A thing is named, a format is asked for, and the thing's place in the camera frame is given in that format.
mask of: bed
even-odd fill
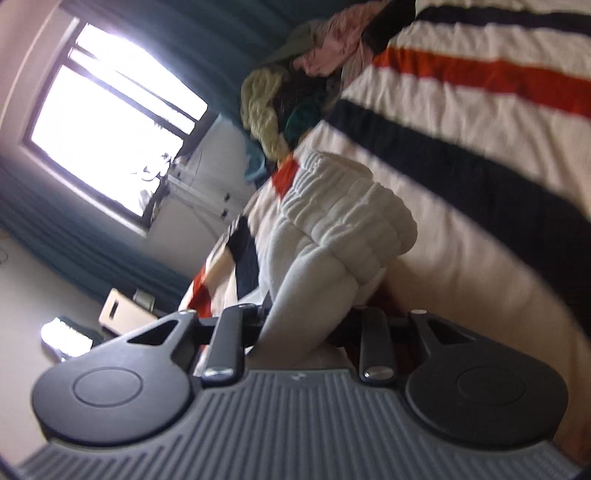
[[[418,0],[417,18],[251,200],[181,307],[261,301],[258,265],[306,149],[402,198],[414,247],[385,286],[557,370],[555,442],[591,462],[591,4]]]

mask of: ribbed gray surface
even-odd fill
[[[43,480],[571,479],[549,443],[478,452],[423,430],[400,397],[346,371],[250,372],[207,390],[173,428],[118,450],[50,444],[21,472]]]

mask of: screw head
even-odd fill
[[[390,367],[386,367],[385,365],[375,365],[373,367],[369,367],[363,373],[363,376],[368,380],[385,381],[390,380],[394,376],[394,370],[392,370]]]
[[[203,376],[208,380],[213,380],[214,382],[224,382],[234,376],[234,369],[230,367],[224,367],[223,365],[209,367],[205,369]]]

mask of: curtain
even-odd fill
[[[240,88],[297,25],[348,0],[65,0],[71,14],[115,28],[208,105],[240,122]]]
[[[189,287],[183,275],[115,240],[75,212],[63,192],[0,157],[0,226],[55,272],[104,303],[111,288],[136,288],[173,312]]]

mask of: orange stripe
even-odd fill
[[[205,265],[202,266],[201,270],[195,280],[193,280],[193,297],[189,302],[189,308],[197,310],[197,314],[201,318],[209,318],[212,316],[212,299],[209,296],[209,290],[203,284],[205,279]]]
[[[512,93],[539,105],[591,118],[591,82],[552,70],[504,60],[459,59],[407,48],[386,49],[374,59],[374,66],[452,85]]]
[[[281,168],[271,177],[275,191],[280,199],[283,199],[287,191],[291,188],[291,184],[299,168],[300,166],[294,158],[294,154],[290,153],[283,161]]]

